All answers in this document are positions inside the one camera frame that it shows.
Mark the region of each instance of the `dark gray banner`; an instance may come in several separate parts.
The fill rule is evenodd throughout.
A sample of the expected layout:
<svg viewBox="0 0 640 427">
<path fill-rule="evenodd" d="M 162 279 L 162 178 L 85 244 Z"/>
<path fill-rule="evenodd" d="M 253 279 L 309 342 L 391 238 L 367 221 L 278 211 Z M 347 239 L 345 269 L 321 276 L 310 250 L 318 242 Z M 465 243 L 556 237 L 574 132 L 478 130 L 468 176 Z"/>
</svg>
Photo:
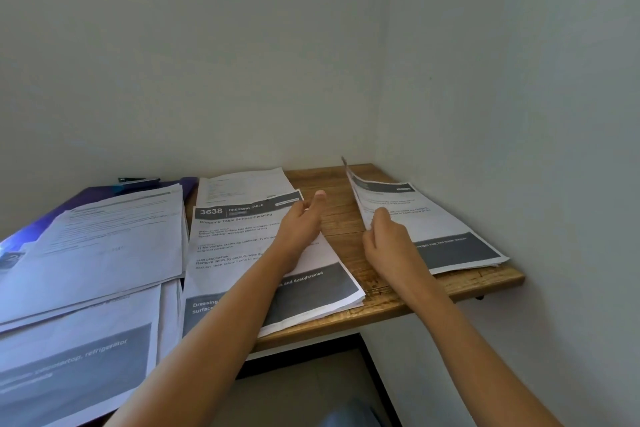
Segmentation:
<svg viewBox="0 0 640 427">
<path fill-rule="evenodd" d="M 276 291 L 263 326 L 279 323 L 308 310 L 338 302 L 358 287 L 340 263 L 284 277 Z M 220 301 L 225 293 L 188 298 L 184 309 L 184 337 Z"/>
<path fill-rule="evenodd" d="M 24 252 L 4 252 L 0 255 L 0 272 L 11 269 L 22 258 Z"/>
<path fill-rule="evenodd" d="M 473 233 L 418 241 L 414 245 L 429 269 L 500 257 Z"/>
<path fill-rule="evenodd" d="M 268 213 L 279 209 L 289 208 L 296 201 L 302 201 L 302 194 L 299 190 L 283 194 L 281 196 L 270 197 L 263 201 L 256 201 L 250 204 L 231 204 L 228 206 L 212 206 L 211 208 L 196 208 L 193 215 L 197 220 L 224 220 L 225 218 L 238 218 L 240 216 L 254 216 Z"/>
<path fill-rule="evenodd" d="M 374 192 L 414 192 L 415 189 L 409 183 L 384 183 L 384 182 L 366 182 L 358 178 L 355 174 L 351 175 L 351 179 L 356 186 Z"/>
<path fill-rule="evenodd" d="M 0 373 L 2 425 L 40 427 L 136 388 L 151 324 Z"/>
</svg>

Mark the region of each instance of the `blue jeans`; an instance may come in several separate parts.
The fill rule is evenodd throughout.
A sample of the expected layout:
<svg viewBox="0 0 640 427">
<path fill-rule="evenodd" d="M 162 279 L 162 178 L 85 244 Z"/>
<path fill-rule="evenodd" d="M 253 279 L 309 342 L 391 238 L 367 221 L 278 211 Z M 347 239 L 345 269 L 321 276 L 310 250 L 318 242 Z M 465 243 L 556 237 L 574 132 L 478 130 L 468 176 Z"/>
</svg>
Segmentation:
<svg viewBox="0 0 640 427">
<path fill-rule="evenodd" d="M 351 400 L 329 414 L 318 427 L 383 427 L 373 409 L 361 400 Z"/>
</svg>

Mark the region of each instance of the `wooden tabletop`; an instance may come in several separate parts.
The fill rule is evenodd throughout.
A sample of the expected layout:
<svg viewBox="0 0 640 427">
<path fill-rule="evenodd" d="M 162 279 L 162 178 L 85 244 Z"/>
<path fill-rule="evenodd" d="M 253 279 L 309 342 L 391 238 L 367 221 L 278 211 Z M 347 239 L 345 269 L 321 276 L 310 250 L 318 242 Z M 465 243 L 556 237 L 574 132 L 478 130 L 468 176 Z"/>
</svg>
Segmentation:
<svg viewBox="0 0 640 427">
<path fill-rule="evenodd" d="M 351 165 L 357 176 L 365 180 L 395 182 L 373 164 Z M 389 287 L 364 257 L 362 232 L 364 223 L 351 186 L 342 166 L 285 171 L 294 188 L 310 199 L 316 190 L 324 189 L 327 208 L 323 213 L 322 232 L 340 260 L 367 294 L 364 305 L 337 312 L 331 316 L 299 324 L 262 337 L 254 351 L 267 350 L 292 342 L 344 331 L 358 326 L 409 314 L 410 309 Z M 197 192 L 191 193 L 186 205 L 189 227 Z M 454 301 L 483 296 L 521 286 L 525 276 L 508 264 L 499 267 L 459 270 L 436 275 Z"/>
</svg>

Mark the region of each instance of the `stack of papers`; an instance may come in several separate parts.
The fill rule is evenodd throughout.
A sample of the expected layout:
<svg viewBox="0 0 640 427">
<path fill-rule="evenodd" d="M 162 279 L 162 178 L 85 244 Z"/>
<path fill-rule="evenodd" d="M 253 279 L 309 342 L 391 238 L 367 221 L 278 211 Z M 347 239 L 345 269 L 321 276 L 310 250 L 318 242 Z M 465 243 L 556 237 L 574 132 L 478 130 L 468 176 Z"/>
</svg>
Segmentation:
<svg viewBox="0 0 640 427">
<path fill-rule="evenodd" d="M 476 232 L 408 182 L 385 183 L 360 179 L 344 162 L 365 228 L 371 229 L 376 209 L 387 208 L 392 220 L 404 225 L 432 274 L 497 266 L 509 260 Z"/>
<path fill-rule="evenodd" d="M 282 169 L 200 180 L 202 205 L 193 213 L 184 280 L 183 336 L 264 253 L 284 215 L 301 200 Z M 320 234 L 278 286 L 259 336 L 357 307 L 364 295 Z"/>
<path fill-rule="evenodd" d="M 59 215 L 0 281 L 7 425 L 78 425 L 129 397 L 180 339 L 182 187 Z"/>
</svg>

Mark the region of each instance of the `purple folder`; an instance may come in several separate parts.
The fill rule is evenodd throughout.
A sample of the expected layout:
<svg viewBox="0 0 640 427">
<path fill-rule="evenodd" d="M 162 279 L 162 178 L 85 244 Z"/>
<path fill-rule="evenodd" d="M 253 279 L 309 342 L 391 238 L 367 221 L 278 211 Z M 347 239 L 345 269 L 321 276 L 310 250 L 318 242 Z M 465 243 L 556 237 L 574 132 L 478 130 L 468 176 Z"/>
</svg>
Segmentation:
<svg viewBox="0 0 640 427">
<path fill-rule="evenodd" d="M 184 199 L 184 201 L 186 201 L 187 197 L 189 196 L 189 194 L 191 194 L 191 191 L 193 190 L 193 187 L 197 182 L 198 178 L 196 177 L 183 177 L 179 181 L 161 182 L 156 187 L 167 187 L 173 184 L 180 183 L 182 184 L 182 198 Z M 121 192 L 117 194 L 117 196 L 147 189 L 149 188 L 132 189 L 130 191 Z M 42 235 L 42 232 L 44 232 L 44 230 L 46 230 L 51 222 L 55 219 L 55 217 L 64 213 L 65 211 L 77 208 L 78 206 L 82 206 L 83 204 L 95 203 L 96 201 L 102 201 L 103 199 L 114 196 L 116 196 L 115 186 L 88 187 L 80 191 L 78 194 L 76 194 L 76 196 L 60 204 L 60 206 L 58 206 L 54 210 L 49 211 L 39 220 L 15 232 L 10 237 L 5 238 L 2 242 L 0 242 L 0 255 L 4 252 L 17 252 L 18 250 L 20 250 L 20 247 L 24 243 L 36 241 L 40 237 L 40 235 Z"/>
</svg>

